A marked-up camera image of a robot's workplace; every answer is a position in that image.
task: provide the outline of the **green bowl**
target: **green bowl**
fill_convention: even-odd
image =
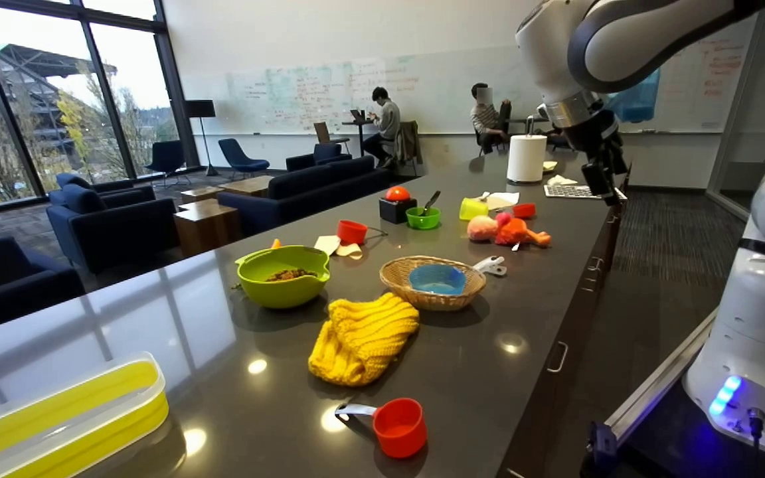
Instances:
[[[440,227],[440,213],[436,207],[409,207],[407,211],[407,227],[417,232],[433,232]]]
[[[233,265],[245,296],[259,309],[298,309],[330,281],[330,256],[312,248],[256,249]]]

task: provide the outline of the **dark blue sofa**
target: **dark blue sofa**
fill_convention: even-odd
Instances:
[[[81,190],[93,190],[102,207],[153,200],[150,187],[134,187],[133,180],[113,180],[113,183],[94,183],[93,187],[77,174],[61,174],[61,176],[55,176],[55,183],[59,183],[59,190],[63,190],[68,183],[81,187]]]
[[[351,159],[351,154],[343,154],[340,143],[315,143],[311,154],[286,158],[284,166],[286,171],[306,171],[315,166],[344,162],[344,159]]]
[[[375,159],[364,158],[276,176],[267,192],[252,198],[219,192],[217,203],[233,207],[241,221],[241,233],[252,236],[379,192],[388,180],[389,174],[385,167],[376,171]]]
[[[81,296],[75,268],[0,239],[0,325]]]
[[[44,207],[59,248],[88,275],[144,260],[177,244],[173,200],[108,207],[93,190],[65,183]]]

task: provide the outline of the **gray countertop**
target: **gray countertop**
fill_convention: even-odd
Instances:
[[[177,475],[493,475],[517,418],[606,221],[606,204],[545,200],[539,187],[506,187],[504,162],[452,166],[407,183],[424,203],[436,190],[438,232],[383,224],[379,195],[194,256],[0,328],[0,403],[17,403],[85,371],[149,352],[166,379],[179,430],[206,435]],[[533,228],[549,249],[510,253],[472,244],[457,221],[458,200],[519,192],[539,207]],[[267,248],[312,244],[340,219],[365,224],[364,260],[332,259],[324,297],[298,310],[262,310],[235,289],[233,260]],[[369,387],[324,386],[306,358],[332,297],[371,301],[379,265],[397,256],[477,264],[504,256],[510,277],[488,280],[458,314],[421,314],[400,358]],[[409,463],[376,455],[369,435],[344,430],[332,409],[344,398],[424,407],[426,448]]]

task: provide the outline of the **yellow tray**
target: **yellow tray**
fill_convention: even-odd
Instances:
[[[170,414],[156,362],[133,358],[0,414],[0,475],[77,475]]]

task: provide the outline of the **white wall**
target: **white wall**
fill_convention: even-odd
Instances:
[[[535,0],[165,0],[170,38],[187,98],[227,97],[219,82],[233,73],[267,66],[335,65],[365,55],[417,55],[510,46]],[[206,121],[211,135],[241,135],[238,125]],[[311,151],[312,138],[241,138],[250,154],[284,166]],[[719,135],[627,135],[636,187],[703,190]],[[472,138],[421,138],[421,158],[457,162],[472,158]]]

